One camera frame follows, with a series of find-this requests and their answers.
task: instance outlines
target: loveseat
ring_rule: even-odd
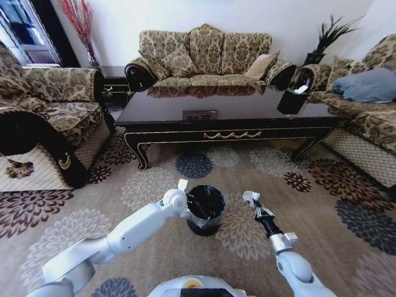
[[[243,75],[261,54],[268,54],[272,37],[266,33],[226,33],[208,24],[190,32],[142,31],[139,35],[141,57],[125,68],[132,91],[140,92],[156,87],[275,85],[286,89],[296,66],[282,59],[276,60],[260,80]],[[168,54],[183,45],[192,59],[197,74],[192,77],[164,75],[158,79],[155,68]]]
[[[0,191],[85,184],[113,130],[93,69],[22,68],[0,43]]]
[[[306,65],[309,100],[324,102],[353,116],[345,129],[336,129],[324,141],[392,192],[396,190],[396,101],[360,103],[331,91],[332,82],[348,74],[385,67],[396,73],[396,34],[382,39],[362,61],[335,57],[333,66]]]

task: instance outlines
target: black box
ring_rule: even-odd
[[[307,100],[308,94],[296,94],[292,89],[288,88],[280,100],[277,110],[282,114],[298,114]]]

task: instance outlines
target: picture frame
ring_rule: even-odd
[[[207,121],[216,117],[217,110],[183,110],[183,121]]]

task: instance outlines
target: table leg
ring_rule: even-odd
[[[329,129],[325,134],[321,134],[315,138],[308,138],[305,140],[292,154],[291,160],[293,162],[299,162],[304,157],[306,153],[308,153],[311,149],[314,148],[315,145],[321,143],[331,132],[333,129]]]
[[[127,141],[126,143],[128,147],[135,154],[136,158],[139,160],[139,170],[146,170],[149,165],[149,160],[147,158],[147,154],[144,149],[142,149],[142,144],[137,142]]]

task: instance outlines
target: blue pillow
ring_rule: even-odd
[[[345,99],[365,103],[389,103],[396,98],[396,74],[386,68],[336,79],[333,91]]]

